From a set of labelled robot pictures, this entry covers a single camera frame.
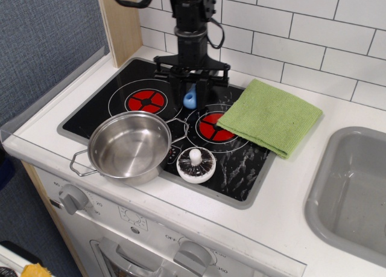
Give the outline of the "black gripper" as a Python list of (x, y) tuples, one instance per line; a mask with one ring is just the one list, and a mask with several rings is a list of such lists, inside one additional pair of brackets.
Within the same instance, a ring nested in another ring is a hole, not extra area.
[(210, 58), (207, 54), (207, 27), (188, 32), (174, 29), (177, 36), (178, 54), (154, 58), (155, 77), (169, 78), (174, 104), (181, 108), (185, 85), (183, 81), (196, 83), (197, 108), (203, 109), (210, 94), (210, 86), (227, 87), (230, 65)]

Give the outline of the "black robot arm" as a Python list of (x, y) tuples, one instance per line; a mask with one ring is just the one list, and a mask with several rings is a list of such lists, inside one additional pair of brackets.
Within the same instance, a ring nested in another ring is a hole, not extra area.
[(219, 23), (212, 17), (216, 0), (170, 0), (176, 19), (178, 54), (157, 56), (155, 75), (171, 85), (174, 102), (183, 105), (187, 88), (195, 88), (196, 108), (205, 108), (213, 86), (227, 87), (230, 65), (210, 58), (207, 24)]

